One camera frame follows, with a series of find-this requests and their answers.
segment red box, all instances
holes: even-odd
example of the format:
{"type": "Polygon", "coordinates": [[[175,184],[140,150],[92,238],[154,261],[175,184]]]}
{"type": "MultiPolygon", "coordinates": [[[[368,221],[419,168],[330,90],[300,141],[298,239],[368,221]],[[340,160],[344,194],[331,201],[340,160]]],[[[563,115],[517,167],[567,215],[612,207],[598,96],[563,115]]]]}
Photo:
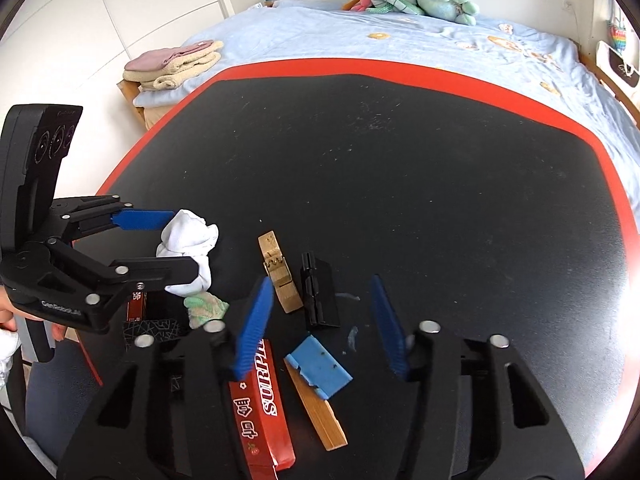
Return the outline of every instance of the red box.
{"type": "Polygon", "coordinates": [[[146,292],[134,292],[127,303],[127,321],[142,321],[145,317],[146,292]]]}
{"type": "Polygon", "coordinates": [[[244,381],[229,383],[234,417],[253,480],[277,479],[275,471],[291,467],[296,455],[284,416],[267,340],[258,343],[254,369],[244,381]]]}

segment green stuffed toy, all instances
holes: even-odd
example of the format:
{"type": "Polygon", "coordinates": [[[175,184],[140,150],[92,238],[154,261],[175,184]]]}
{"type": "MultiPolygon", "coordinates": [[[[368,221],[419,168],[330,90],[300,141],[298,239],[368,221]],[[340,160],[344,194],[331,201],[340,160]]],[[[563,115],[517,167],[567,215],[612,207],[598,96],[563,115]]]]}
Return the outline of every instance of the green stuffed toy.
{"type": "Polygon", "coordinates": [[[461,25],[475,25],[476,14],[480,8],[471,0],[417,0],[418,5],[428,16],[460,23],[461,25]]]}

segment wooden bed frame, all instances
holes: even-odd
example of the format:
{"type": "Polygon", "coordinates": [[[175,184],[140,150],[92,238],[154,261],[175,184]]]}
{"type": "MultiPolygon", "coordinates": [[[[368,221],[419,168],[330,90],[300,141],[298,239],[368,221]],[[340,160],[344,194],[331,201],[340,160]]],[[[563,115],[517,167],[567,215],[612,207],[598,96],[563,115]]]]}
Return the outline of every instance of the wooden bed frame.
{"type": "MultiPolygon", "coordinates": [[[[604,86],[608,87],[612,92],[617,101],[629,112],[633,120],[636,122],[636,125],[640,126],[640,110],[633,104],[631,99],[616,85],[616,83],[606,74],[604,71],[596,65],[594,60],[588,57],[586,54],[579,53],[578,59],[580,62],[593,73],[594,76],[600,81],[604,86]]],[[[150,128],[148,125],[148,121],[145,119],[145,109],[135,107],[133,105],[133,99],[140,94],[140,90],[138,89],[138,83],[134,83],[131,81],[120,81],[118,83],[118,88],[122,92],[122,95],[130,104],[133,113],[135,113],[136,117],[142,122],[146,129],[150,128]]]]}

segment human hand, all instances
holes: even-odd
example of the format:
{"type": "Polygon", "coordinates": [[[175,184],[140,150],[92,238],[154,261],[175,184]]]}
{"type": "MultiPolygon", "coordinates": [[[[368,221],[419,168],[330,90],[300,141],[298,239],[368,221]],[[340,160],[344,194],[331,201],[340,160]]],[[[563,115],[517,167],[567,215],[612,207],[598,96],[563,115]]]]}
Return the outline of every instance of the human hand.
{"type": "MultiPolygon", "coordinates": [[[[9,332],[16,332],[18,326],[15,323],[14,316],[22,316],[26,319],[33,319],[36,321],[42,321],[39,317],[32,316],[14,307],[11,300],[4,290],[4,286],[0,287],[0,329],[8,330],[9,332]]],[[[54,323],[51,327],[53,339],[56,341],[62,341],[65,338],[66,326],[58,325],[54,323]]]]}

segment light blue bedsheet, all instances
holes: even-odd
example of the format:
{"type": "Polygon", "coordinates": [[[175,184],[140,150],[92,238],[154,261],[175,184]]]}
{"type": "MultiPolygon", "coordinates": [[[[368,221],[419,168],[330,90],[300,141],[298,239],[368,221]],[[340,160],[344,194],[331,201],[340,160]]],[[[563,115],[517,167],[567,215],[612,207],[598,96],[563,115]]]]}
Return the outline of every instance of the light blue bedsheet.
{"type": "Polygon", "coordinates": [[[274,9],[250,9],[192,36],[184,44],[222,40],[222,59],[175,90],[142,92],[134,104],[176,104],[225,68],[276,59],[381,59],[459,72],[535,99],[596,134],[640,226],[640,134],[624,108],[578,62],[571,41],[487,18],[467,27],[426,16],[309,7],[319,6],[284,1],[274,9]]]}

